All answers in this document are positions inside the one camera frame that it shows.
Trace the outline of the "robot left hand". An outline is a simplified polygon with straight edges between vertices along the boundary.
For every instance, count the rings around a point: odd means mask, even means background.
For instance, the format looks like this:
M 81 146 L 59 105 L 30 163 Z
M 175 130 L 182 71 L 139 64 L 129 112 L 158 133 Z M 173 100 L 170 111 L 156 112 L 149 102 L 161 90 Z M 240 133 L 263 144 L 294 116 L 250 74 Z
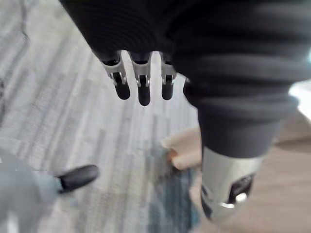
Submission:
M 137 83 L 149 54 L 186 77 L 201 133 L 201 200 L 219 223 L 249 198 L 255 175 L 283 121 L 297 109 L 289 90 L 309 80 L 308 0 L 63 0 L 104 64 L 122 99 L 129 97 L 121 50 Z

